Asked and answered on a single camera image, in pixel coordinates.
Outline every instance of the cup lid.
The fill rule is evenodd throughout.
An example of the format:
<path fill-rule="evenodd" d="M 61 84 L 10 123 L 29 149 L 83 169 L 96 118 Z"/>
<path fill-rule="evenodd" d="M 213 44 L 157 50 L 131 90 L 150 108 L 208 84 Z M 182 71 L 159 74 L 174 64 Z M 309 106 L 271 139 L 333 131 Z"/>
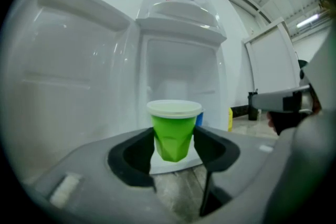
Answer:
<path fill-rule="evenodd" d="M 184 100 L 156 100 L 147 104 L 147 111 L 161 118 L 187 119 L 198 116 L 202 111 L 202 105 Z"/>

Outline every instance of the person's hand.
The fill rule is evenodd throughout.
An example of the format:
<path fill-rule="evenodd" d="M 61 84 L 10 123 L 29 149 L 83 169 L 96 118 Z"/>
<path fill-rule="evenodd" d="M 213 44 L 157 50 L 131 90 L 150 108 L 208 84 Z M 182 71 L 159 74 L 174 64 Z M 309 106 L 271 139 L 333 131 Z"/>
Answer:
<path fill-rule="evenodd" d="M 274 123 L 273 123 L 272 116 L 269 112 L 267 112 L 266 117 L 268 118 L 268 126 L 271 127 L 273 129 L 273 131 L 277 132 L 275 130 L 275 126 L 274 126 Z"/>

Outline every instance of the green cup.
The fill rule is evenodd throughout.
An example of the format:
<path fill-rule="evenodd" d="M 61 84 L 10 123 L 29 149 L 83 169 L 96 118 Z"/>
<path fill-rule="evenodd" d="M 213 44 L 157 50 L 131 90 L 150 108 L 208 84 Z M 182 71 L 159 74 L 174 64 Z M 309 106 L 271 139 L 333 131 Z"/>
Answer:
<path fill-rule="evenodd" d="M 199 103 L 183 100 L 157 100 L 147 104 L 155 131 L 156 149 L 163 160 L 178 162 L 188 154 Z"/>

